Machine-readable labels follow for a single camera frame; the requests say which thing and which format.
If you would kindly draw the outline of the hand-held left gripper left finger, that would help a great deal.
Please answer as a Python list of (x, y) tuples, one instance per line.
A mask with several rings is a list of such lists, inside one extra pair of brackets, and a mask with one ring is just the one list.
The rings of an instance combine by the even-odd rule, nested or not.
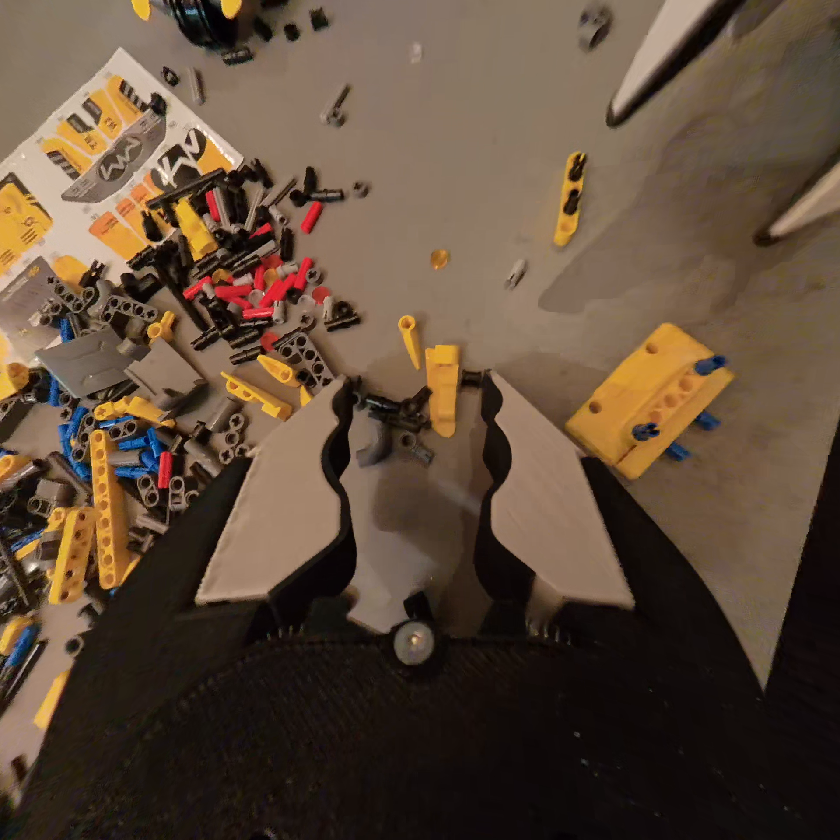
[(269, 602), (304, 611), (346, 591), (356, 545), (341, 479), (353, 419), (353, 387), (340, 376), (261, 442), (198, 586), (198, 606)]

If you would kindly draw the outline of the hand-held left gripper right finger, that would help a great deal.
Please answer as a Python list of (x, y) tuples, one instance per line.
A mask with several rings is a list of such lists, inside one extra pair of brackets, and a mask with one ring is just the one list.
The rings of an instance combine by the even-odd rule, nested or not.
[(495, 371), (482, 377), (482, 461), (474, 567), (496, 604), (532, 616), (569, 603), (627, 612), (635, 599), (583, 467), (581, 451)]

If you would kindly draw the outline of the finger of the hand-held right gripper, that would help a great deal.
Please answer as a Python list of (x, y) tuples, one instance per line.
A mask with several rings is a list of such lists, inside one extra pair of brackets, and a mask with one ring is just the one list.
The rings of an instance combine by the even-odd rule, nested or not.
[(605, 123), (632, 118), (699, 57), (744, 6), (743, 1), (666, 1), (613, 94)]
[(839, 152), (827, 160), (763, 228), (753, 235), (759, 247), (771, 246), (839, 212)]

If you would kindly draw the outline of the black pin connector assembly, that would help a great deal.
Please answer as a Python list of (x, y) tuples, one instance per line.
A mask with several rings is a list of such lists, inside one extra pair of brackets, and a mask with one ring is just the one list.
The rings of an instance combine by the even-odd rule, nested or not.
[(354, 408), (390, 427), (417, 434), (431, 428), (430, 417), (425, 413), (432, 391), (423, 386), (417, 393), (397, 401), (371, 391), (362, 379), (353, 381)]

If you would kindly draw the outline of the yellow thin beam black pins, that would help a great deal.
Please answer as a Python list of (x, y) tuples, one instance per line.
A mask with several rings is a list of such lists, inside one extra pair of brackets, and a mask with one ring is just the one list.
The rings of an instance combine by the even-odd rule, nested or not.
[(574, 152), (567, 159), (553, 234), (553, 243), (558, 247), (567, 246), (579, 226), (586, 165), (587, 155), (583, 152)]

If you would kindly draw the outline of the dark grey pin connector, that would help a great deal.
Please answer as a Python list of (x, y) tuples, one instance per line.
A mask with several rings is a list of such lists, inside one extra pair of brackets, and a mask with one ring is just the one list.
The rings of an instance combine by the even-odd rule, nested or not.
[(613, 26), (612, 9), (604, 3), (586, 5), (577, 25), (578, 44), (582, 51), (591, 52), (609, 35)]

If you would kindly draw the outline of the grey curved piece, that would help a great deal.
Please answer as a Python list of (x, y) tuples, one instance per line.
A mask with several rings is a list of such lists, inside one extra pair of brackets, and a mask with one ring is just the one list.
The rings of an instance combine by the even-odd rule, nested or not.
[(393, 433), (384, 423), (378, 423), (373, 440), (355, 452), (361, 469), (377, 466), (388, 459), (393, 451)]

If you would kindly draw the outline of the yellow thin liftarm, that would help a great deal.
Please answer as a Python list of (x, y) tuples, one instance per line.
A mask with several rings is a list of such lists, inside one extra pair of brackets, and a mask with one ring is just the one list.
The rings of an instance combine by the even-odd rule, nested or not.
[(227, 394), (243, 403), (254, 403), (259, 410), (279, 421), (285, 422), (293, 414), (292, 405), (284, 402), (265, 390), (243, 380), (240, 376), (223, 371), (220, 374), (225, 381)]

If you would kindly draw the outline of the yellow panel block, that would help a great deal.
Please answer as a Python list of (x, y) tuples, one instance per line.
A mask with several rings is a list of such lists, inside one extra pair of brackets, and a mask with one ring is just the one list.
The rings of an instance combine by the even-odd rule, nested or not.
[(566, 423), (585, 452), (627, 480), (657, 459), (690, 454), (677, 439), (720, 425), (709, 405), (732, 383), (727, 359), (666, 322), (620, 363)]

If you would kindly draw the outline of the yellow curved panel piece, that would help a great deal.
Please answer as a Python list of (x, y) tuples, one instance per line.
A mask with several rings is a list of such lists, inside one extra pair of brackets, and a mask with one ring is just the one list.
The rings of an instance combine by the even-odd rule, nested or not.
[(456, 404), (460, 381), (460, 348), (454, 344), (438, 344), (425, 350), (428, 411), (432, 429), (442, 438), (451, 438), (456, 431)]

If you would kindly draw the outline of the long yellow holed beam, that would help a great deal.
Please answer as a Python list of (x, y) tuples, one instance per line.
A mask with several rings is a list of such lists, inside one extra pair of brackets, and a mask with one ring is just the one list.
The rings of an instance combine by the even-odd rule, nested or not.
[(113, 590), (129, 573), (132, 555), (129, 551), (129, 528), (125, 499), (116, 468), (110, 456), (117, 450), (105, 430), (90, 436), (91, 486), (96, 514), (98, 578), (103, 590)]

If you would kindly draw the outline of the grey flat panel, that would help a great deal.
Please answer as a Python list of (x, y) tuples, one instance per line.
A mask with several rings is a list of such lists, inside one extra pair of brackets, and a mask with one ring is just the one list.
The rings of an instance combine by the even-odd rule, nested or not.
[(150, 351), (120, 336), (111, 326), (35, 352), (35, 360), (76, 398), (126, 382), (126, 370)]
[(162, 339), (155, 341), (148, 353), (129, 364), (124, 372), (138, 386), (142, 398), (171, 415), (207, 387), (205, 378)]

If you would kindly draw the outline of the pile of small building pieces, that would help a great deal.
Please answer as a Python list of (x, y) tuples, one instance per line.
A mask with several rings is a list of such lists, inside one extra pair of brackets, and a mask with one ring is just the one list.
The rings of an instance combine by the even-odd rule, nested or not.
[[(319, 168), (307, 166), (320, 187), (343, 189), (323, 185)], [(196, 350), (219, 340), (231, 349), (262, 342), (285, 320), (287, 304), (320, 283), (314, 261), (296, 255), (309, 204), (295, 207), (288, 197), (307, 166), (276, 181), (254, 158), (141, 198), (146, 244), (130, 253), (124, 281), (165, 289), (199, 331)]]

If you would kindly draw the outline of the short yellow holed beam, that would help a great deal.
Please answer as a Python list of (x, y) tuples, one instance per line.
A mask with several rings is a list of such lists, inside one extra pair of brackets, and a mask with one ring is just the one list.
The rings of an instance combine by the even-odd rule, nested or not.
[(80, 598), (85, 588), (95, 526), (96, 516), (92, 507), (66, 510), (47, 595), (48, 604), (72, 603)]

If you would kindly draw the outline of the black fabric chair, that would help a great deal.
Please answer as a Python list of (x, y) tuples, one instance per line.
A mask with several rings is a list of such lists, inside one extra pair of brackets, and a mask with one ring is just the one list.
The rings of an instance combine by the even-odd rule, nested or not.
[(824, 468), (766, 684), (800, 726), (838, 733), (839, 432)]

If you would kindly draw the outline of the black tee connector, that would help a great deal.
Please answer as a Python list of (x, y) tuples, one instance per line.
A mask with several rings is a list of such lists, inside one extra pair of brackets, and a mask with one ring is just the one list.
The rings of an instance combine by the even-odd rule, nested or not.
[(309, 203), (338, 203), (345, 199), (341, 188), (325, 188), (319, 186), (319, 176), (316, 170), (307, 166), (301, 188), (293, 188), (288, 194), (289, 200), (295, 207), (304, 207)]

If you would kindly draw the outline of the grey printed leaflet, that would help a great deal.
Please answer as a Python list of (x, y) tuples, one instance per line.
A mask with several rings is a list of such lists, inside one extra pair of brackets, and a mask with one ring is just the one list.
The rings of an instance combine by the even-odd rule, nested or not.
[(79, 313), (82, 289), (62, 280), (43, 256), (30, 259), (2, 289), (1, 328), (10, 353), (30, 363), (35, 354), (60, 340), (60, 321)]

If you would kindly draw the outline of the yellow black sticker sheet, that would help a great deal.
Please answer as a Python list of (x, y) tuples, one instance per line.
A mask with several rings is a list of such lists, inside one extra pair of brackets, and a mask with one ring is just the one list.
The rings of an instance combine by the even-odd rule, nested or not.
[(2, 285), (37, 258), (125, 265), (151, 198), (243, 160), (119, 49), (1, 163)]

